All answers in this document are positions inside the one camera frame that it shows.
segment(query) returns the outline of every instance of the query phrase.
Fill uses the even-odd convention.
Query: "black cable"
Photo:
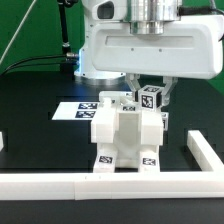
[[[47,56],[38,56],[38,57],[31,57],[31,58],[26,58],[23,60],[20,60],[12,65],[10,65],[7,69],[10,69],[14,66],[26,63],[26,62],[30,62],[30,61],[36,61],[36,60],[48,60],[48,59],[57,59],[57,58],[66,58],[66,55],[47,55]]]
[[[49,66],[49,65],[60,65],[61,62],[52,62],[52,63],[36,63],[36,64],[29,64],[29,65],[18,65],[18,66],[14,66],[14,67],[8,67],[7,69],[5,69],[4,72],[2,72],[0,74],[0,76],[5,75],[7,72],[13,70],[13,69],[18,69],[18,68],[23,68],[23,67],[31,67],[31,66]]]

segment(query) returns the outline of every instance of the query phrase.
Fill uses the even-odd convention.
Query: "cable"
[[[48,55],[48,56],[39,56],[39,57],[32,57],[32,58],[26,58],[23,59],[21,61],[18,61],[12,65],[10,65],[7,69],[18,66],[20,64],[26,63],[26,62],[30,62],[30,61],[36,61],[36,60],[47,60],[47,59],[57,59],[57,58],[65,58],[66,55]]]
[[[29,9],[27,10],[25,16],[23,17],[21,23],[19,24],[19,26],[18,26],[18,28],[17,28],[15,34],[13,35],[13,37],[12,37],[12,39],[10,40],[8,46],[6,47],[6,49],[5,49],[5,51],[4,51],[3,55],[2,55],[2,57],[1,57],[1,59],[0,59],[0,66],[1,66],[3,60],[5,59],[5,56],[7,55],[7,53],[8,53],[8,51],[9,51],[10,47],[12,46],[14,40],[16,39],[16,37],[17,37],[19,31],[21,30],[23,24],[25,23],[27,17],[29,16],[29,14],[30,14],[31,10],[33,9],[33,7],[34,7],[34,5],[35,5],[36,2],[37,2],[37,0],[33,0],[32,4],[30,5]]]
[[[220,10],[220,9],[212,9],[213,12],[218,12],[219,14],[224,16],[224,11]]]
[[[215,3],[215,0],[209,0],[210,1],[210,6],[213,8],[213,9],[216,9],[216,3]]]
[[[0,76],[5,75],[7,72],[13,69],[23,68],[23,67],[31,67],[31,66],[49,66],[49,65],[60,65],[61,62],[52,62],[52,63],[42,63],[42,64],[29,64],[29,65],[19,65],[14,67],[8,67],[4,72],[0,74]]]

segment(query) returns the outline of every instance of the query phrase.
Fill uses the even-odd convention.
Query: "black table surface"
[[[141,85],[161,84],[142,77]],[[0,77],[1,173],[92,172],[96,144],[90,121],[52,121],[60,102],[96,102],[100,91],[57,72],[14,72]],[[224,98],[206,81],[179,80],[171,94],[169,132],[160,148],[162,171],[200,170],[186,146],[200,130],[224,161]],[[224,223],[224,199],[0,201],[0,223]]]

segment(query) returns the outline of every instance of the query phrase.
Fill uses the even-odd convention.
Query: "green wall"
[[[18,27],[32,0],[0,1],[0,55]],[[188,6],[208,5],[209,0],[184,0]],[[224,0],[216,0],[224,10]],[[84,42],[82,5],[79,2],[67,9],[69,38],[73,51],[78,51]],[[0,72],[20,59],[61,53],[61,30],[57,0],[38,0],[0,67]],[[58,66],[29,67],[27,70],[58,70]],[[210,83],[224,94],[224,72]]]

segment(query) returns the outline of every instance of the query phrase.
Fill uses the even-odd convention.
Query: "metal cylinder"
[[[132,34],[162,34],[165,21],[178,19],[182,0],[129,0]]]

